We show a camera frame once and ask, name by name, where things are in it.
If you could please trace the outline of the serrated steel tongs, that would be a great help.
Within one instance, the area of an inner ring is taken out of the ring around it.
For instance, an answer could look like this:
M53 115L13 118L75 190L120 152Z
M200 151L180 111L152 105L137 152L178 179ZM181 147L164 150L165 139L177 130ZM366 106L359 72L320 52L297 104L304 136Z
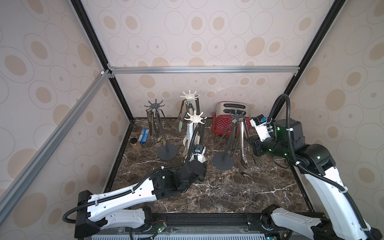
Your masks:
M236 120L232 120L232 122L228 125L226 131L221 135L220 139L214 145L214 148L217 148L219 146L220 142L223 140L223 138L227 135L228 132L230 132L230 133L232 132L232 128L236 122L237 122Z

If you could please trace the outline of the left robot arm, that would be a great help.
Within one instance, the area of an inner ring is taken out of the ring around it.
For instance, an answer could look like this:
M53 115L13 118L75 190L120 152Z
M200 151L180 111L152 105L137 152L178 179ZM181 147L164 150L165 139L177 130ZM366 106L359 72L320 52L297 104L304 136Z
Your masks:
M64 213L62 220L75 225L76 239L97 234L101 230L117 227L139 228L146 223L147 212L131 207L184 193L196 181L203 181L206 165L199 161L204 146L195 145L199 126L193 130L187 157L182 164L159 167L140 182L129 187L101 195L83 191L78 206Z

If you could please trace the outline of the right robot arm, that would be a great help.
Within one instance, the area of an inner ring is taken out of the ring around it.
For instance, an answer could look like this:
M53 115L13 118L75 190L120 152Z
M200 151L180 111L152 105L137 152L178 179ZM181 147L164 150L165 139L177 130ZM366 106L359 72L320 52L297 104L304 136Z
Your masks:
M327 213L323 218L311 218L271 205L262 211L260 218L265 230L286 228L311 240L383 239L380 230L364 220L328 149L320 144L306 144L301 122L291 118L287 94L276 99L267 118L263 115L253 118L251 125L258 133L249 141L253 155L270 153L284 158L290 167L298 168L313 186Z

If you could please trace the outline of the white utensil rack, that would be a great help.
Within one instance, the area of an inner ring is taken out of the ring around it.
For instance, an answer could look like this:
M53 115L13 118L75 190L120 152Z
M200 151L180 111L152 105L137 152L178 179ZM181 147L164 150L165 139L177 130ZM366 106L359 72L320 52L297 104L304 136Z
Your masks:
M183 100L178 116L178 131L182 131L184 121L189 122L187 124L187 134L183 139L185 151L189 148L189 142L192 139L192 135L196 127L199 127L199 130L195 138L195 144L200 142L200 132L202 130L203 118L201 117L202 113L200 112L199 96L196 96L196 93L197 92L192 93L191 90L189 90L188 93L183 92L183 94L180 95Z
M206 147L203 146L206 118L202 118L202 114L198 115L194 110L193 113L187 113L187 117L185 117L185 120L189 122L186 136L183 139L185 162L192 160L197 160L202 164L206 162L204 156Z

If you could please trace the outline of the black tongs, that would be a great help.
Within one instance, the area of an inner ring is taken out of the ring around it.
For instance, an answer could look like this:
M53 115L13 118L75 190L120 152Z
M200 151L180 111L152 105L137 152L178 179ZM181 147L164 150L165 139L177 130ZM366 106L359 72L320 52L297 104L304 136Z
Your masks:
M204 144L204 137L205 137L206 119L203 119L202 123L199 124L199 126L200 126L200 140L199 140L199 144L203 145Z

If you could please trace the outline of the thin steel tongs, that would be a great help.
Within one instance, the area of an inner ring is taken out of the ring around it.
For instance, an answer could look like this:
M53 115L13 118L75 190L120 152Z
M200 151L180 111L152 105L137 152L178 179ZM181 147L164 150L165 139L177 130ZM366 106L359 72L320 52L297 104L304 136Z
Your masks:
M164 127L162 123L162 119L160 117L160 112L158 110L154 110L154 118L155 118L155 135L156 135L156 142L162 143L163 145L166 144L165 139L165 132Z

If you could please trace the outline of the small steel tongs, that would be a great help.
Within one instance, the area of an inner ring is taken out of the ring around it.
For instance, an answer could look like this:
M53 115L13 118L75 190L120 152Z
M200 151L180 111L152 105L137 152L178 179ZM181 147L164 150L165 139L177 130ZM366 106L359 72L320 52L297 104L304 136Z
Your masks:
M190 140L193 135L195 124L193 122L190 122L187 124L187 133L185 138L183 139L183 144L184 144L184 152L183 156L186 157L188 155L188 150L189 150L189 145L190 145Z

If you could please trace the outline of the dark grey rack back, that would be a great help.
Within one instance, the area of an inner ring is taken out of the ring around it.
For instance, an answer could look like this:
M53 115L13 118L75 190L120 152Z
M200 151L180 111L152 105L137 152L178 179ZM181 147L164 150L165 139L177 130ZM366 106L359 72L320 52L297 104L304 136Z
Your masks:
M237 122L241 122L243 116L235 113L231 115L232 120L236 120ZM229 140L227 142L227 146L224 151L217 152L213 157L214 166L220 171L230 170L234 166L234 160L231 158L230 150L234 145L235 135L236 135L236 123L232 128L232 132L230 133Z

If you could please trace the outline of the dark grey utensil rack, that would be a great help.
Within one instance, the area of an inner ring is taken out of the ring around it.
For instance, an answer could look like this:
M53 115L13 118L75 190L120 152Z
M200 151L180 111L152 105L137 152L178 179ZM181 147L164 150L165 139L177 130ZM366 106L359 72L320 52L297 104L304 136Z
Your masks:
M170 126L162 107L163 101L157 102L157 99L152 103L148 101L148 105L145 107L147 118L149 122L150 136L153 137L155 143L162 143L159 147L157 154L162 161L171 161L178 154L178 148L174 144L167 142L166 133L164 130L163 120Z

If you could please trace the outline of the green tongs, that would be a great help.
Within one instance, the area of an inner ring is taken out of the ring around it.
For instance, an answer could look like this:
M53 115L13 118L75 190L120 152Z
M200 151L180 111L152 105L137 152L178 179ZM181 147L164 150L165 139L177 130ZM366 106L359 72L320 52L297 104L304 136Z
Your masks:
M193 101L192 100L182 100L182 106L178 115L178 121L179 121L179 126L178 126L178 131L181 132L183 128L183 122L185 118L187 117L187 114L193 114L194 113L194 106L193 106Z

